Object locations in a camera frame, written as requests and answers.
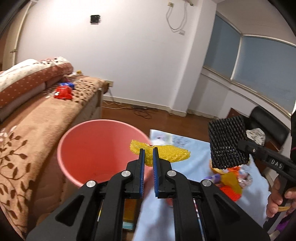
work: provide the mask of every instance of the wall outlet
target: wall outlet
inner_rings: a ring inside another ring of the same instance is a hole
[[[110,81],[110,80],[105,80],[105,81],[107,81],[107,82],[108,82],[108,84],[109,84],[109,87],[113,87],[113,81]]]
[[[181,30],[179,30],[179,34],[180,35],[185,35],[185,31],[181,29]]]

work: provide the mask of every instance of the metal pivot bolt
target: metal pivot bolt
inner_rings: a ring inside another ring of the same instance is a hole
[[[94,187],[94,186],[96,185],[96,182],[93,181],[93,180],[91,180],[91,181],[88,181],[88,182],[86,183],[86,185],[87,185],[89,188],[92,188],[92,187]]]
[[[123,171],[123,172],[121,173],[121,175],[122,175],[123,177],[129,177],[129,176],[131,175],[131,172],[130,172],[130,171]]]
[[[209,187],[212,185],[212,182],[210,180],[203,180],[202,181],[202,184],[205,186],[205,187]]]
[[[170,170],[167,172],[167,175],[170,176],[170,177],[174,177],[177,175],[177,173],[174,171],[174,170]]]

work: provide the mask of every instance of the white cable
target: white cable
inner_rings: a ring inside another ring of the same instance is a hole
[[[169,17],[172,14],[173,8],[171,6],[169,6],[169,9],[168,9],[165,17],[166,17],[167,23],[168,23],[168,25],[169,25],[169,27],[170,27],[170,29],[171,29],[171,31],[173,33],[176,33],[179,30],[182,30],[185,27],[186,23],[187,23],[187,2],[188,2],[188,0],[184,0],[184,15],[183,15],[183,19],[181,21],[180,26],[177,27],[177,28],[173,28],[171,26],[171,24],[170,24]]]

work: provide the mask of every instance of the brown floor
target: brown floor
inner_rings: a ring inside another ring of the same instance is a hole
[[[107,105],[106,103],[103,103],[103,106],[110,108],[120,107],[117,104]],[[128,123],[143,131],[147,136],[149,136],[150,129],[156,129],[202,141],[209,141],[207,127],[208,122],[211,120],[209,118],[191,114],[187,114],[186,117],[181,117],[177,115],[171,115],[164,110],[148,111],[150,113],[151,119],[145,119],[141,116],[136,115],[144,115],[144,113],[136,112],[132,109],[115,110],[103,108],[102,118]]]

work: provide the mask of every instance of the baseboard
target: baseboard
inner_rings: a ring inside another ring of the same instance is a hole
[[[206,118],[210,118],[210,119],[218,119],[217,116],[209,115],[209,114],[206,114],[206,113],[203,113],[203,112],[197,111],[197,110],[190,110],[190,109],[188,109],[188,110],[187,110],[187,113],[188,113],[188,114],[193,114],[193,115],[202,116],[202,117],[206,117]]]
[[[104,96],[103,100],[113,101],[111,96]],[[186,112],[172,110],[170,107],[164,106],[164,105],[152,104],[152,103],[147,103],[147,102],[142,102],[142,101],[137,101],[137,100],[124,99],[124,98],[118,98],[118,97],[114,97],[114,100],[116,102],[124,103],[124,104],[140,105],[140,106],[146,106],[146,107],[150,107],[150,108],[156,108],[156,109],[159,109],[159,110],[165,110],[165,111],[169,112],[170,114],[174,114],[174,115],[178,115],[178,116],[185,117],[187,115]]]

